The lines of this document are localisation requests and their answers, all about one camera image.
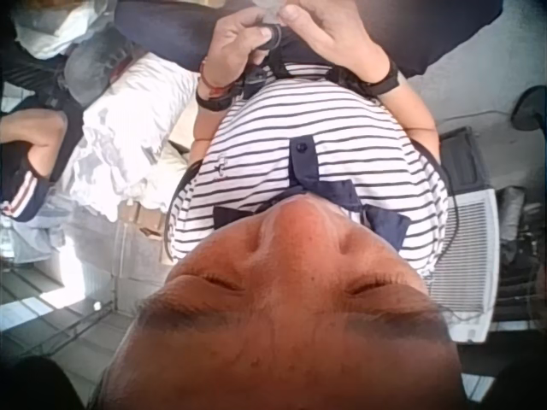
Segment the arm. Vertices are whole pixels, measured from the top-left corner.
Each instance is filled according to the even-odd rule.
[[[197,85],[197,92],[201,98],[209,98],[207,87],[201,81]],[[213,137],[226,117],[226,113],[227,111],[214,113],[203,107],[197,109],[196,124],[194,125],[194,141],[190,149],[190,165],[205,158]]]
[[[363,63],[364,69],[361,72],[357,69],[356,75],[372,84],[384,79],[390,63],[382,48],[371,40],[369,44],[363,45],[362,55],[367,57],[369,63]],[[423,145],[440,162],[440,142],[435,119],[402,74],[399,74],[399,84],[395,90],[379,96],[379,100],[407,132],[409,138]]]
[[[28,161],[34,170],[48,178],[67,131],[63,112],[30,108],[6,115],[0,120],[0,144],[25,141],[32,144]]]
[[[263,9],[250,8],[218,20],[197,86],[203,100],[222,97],[225,95],[223,93],[230,92],[231,85],[241,76],[247,64],[262,63],[268,53],[257,49],[272,37],[270,30],[256,26],[264,13]],[[190,165],[206,156],[226,114],[227,111],[213,112],[199,107]]]
[[[389,59],[368,35],[355,0],[291,0],[280,11],[283,22],[326,60],[346,67],[368,83],[378,83],[389,72]],[[400,85],[380,101],[401,124],[409,138],[440,159],[435,122],[425,103],[403,76]]]

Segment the black strap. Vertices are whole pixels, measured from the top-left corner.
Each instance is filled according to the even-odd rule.
[[[165,252],[171,261],[173,260],[173,256],[171,255],[171,250],[169,249],[168,232],[169,221],[171,220],[171,214],[173,212],[173,205],[175,200],[177,199],[177,196],[179,196],[179,193],[197,176],[197,173],[199,173],[202,164],[203,160],[190,165],[190,167],[186,170],[185,175],[180,180],[177,189],[174,191],[173,199],[171,199],[171,205],[169,205],[169,210],[165,219],[165,226],[163,227],[163,248],[165,249]]]

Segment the wrist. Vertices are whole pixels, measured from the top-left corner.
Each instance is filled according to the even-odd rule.
[[[200,79],[197,82],[197,94],[205,101],[210,100],[211,98],[220,98],[227,95],[232,88],[225,89],[211,89],[211,87]]]
[[[376,43],[368,44],[359,52],[359,59],[351,71],[362,81],[377,84],[390,72],[390,58]]]

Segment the bracelet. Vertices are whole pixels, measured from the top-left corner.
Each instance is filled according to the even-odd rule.
[[[205,69],[205,62],[207,61],[207,58],[203,59],[201,66],[199,67],[199,73],[201,74],[201,80],[205,84],[207,88],[209,88],[209,96],[210,97],[218,97],[223,96],[226,94],[227,91],[229,91],[233,85],[235,84],[235,81],[229,85],[226,85],[224,87],[215,87],[211,85],[205,78],[205,75],[203,75],[203,70]]]

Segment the button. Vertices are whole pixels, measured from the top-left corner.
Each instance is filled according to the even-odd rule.
[[[303,154],[304,152],[306,152],[308,150],[308,145],[306,143],[299,143],[297,145],[297,151],[300,153],[300,154]]]

